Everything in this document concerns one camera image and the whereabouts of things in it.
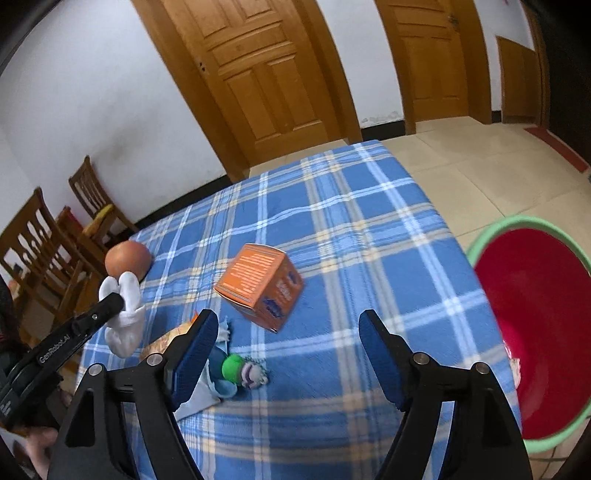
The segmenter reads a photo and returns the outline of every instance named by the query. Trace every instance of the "chair backrest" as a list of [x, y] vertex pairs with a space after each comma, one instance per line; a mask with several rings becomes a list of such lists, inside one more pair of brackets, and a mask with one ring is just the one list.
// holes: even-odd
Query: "chair backrest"
[[6, 260], [7, 255], [18, 257], [27, 274], [38, 280], [35, 285], [43, 283], [59, 298], [66, 295], [82, 271], [96, 271], [57, 227], [39, 187], [0, 234], [0, 265], [30, 297], [61, 317], [63, 312], [39, 295], [27, 275], [22, 277], [14, 271], [14, 266]]
[[76, 173], [68, 179], [68, 183], [91, 218], [94, 218], [103, 207], [113, 203], [100, 185], [88, 155]]

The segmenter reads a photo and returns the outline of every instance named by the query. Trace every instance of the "white wall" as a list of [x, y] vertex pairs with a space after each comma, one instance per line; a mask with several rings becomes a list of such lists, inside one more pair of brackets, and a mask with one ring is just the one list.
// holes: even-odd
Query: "white wall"
[[0, 128], [51, 211], [84, 220], [67, 179], [86, 154], [132, 221], [225, 174], [129, 0], [49, 13], [0, 76]]
[[335, 41], [361, 128], [404, 118], [392, 53], [374, 0], [317, 0]]
[[[18, 166], [4, 132], [0, 129], [0, 232], [33, 193], [33, 184]], [[7, 257], [11, 262], [15, 258]], [[0, 275], [6, 282], [10, 276], [0, 267]]]
[[501, 61], [496, 36], [508, 38], [534, 50], [530, 26], [519, 0], [474, 0], [482, 23], [489, 70], [491, 72], [491, 105], [501, 109]]

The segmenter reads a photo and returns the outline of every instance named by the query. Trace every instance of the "tablecloth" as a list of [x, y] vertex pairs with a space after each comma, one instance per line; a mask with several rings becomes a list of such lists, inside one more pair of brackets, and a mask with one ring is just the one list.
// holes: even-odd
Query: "tablecloth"
[[[371, 479], [401, 420], [359, 341], [375, 309], [390, 332], [444, 365], [491, 365], [517, 396], [496, 322], [459, 244], [423, 191], [378, 141], [327, 151], [233, 185], [135, 239], [154, 256], [142, 284], [142, 346], [210, 308], [229, 322], [230, 351], [259, 359], [268, 385], [179, 422], [206, 479]], [[245, 320], [213, 285], [245, 243], [285, 251], [305, 281], [278, 333]], [[84, 368], [135, 365], [104, 330]], [[452, 406], [445, 404], [425, 474], [437, 478]], [[132, 407], [126, 418], [142, 478], [153, 471]]]

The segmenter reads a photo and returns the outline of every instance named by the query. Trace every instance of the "peeling paint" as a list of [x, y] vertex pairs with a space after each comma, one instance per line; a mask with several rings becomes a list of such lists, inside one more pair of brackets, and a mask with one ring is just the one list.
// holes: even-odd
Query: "peeling paint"
[[388, 122], [395, 122], [397, 120], [404, 120], [404, 115], [393, 111], [386, 116], [370, 116], [369, 118], [362, 118], [359, 121], [361, 128], [372, 127], [374, 125], [387, 124]]

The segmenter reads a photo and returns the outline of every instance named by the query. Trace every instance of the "black baseboard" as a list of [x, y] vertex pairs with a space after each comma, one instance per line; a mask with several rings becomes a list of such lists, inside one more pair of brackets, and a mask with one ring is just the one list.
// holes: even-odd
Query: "black baseboard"
[[[173, 213], [176, 213], [179, 210], [183, 210], [189, 205], [197, 203], [199, 200], [206, 199], [207, 197], [210, 197], [211, 195], [229, 187], [230, 185], [232, 185], [232, 182], [230, 181], [228, 175], [219, 177], [218, 179], [210, 181], [209, 183], [206, 183], [205, 185], [202, 185], [199, 188], [192, 190], [189, 193], [186, 193], [182, 197], [179, 197], [176, 200], [167, 203], [163, 207], [160, 207], [155, 212], [152, 212], [149, 215], [142, 218], [141, 220], [137, 221], [135, 226], [142, 230], [147, 226], [150, 226], [153, 223], [158, 222], [158, 220], [162, 220], [168, 215], [172, 215]], [[133, 235], [133, 232], [127, 228], [116, 236], [114, 243], [119, 243], [124, 240], [127, 240], [131, 235]]]
[[402, 137], [405, 134], [404, 120], [361, 129], [361, 137], [364, 142], [368, 140], [387, 140], [388, 138]]

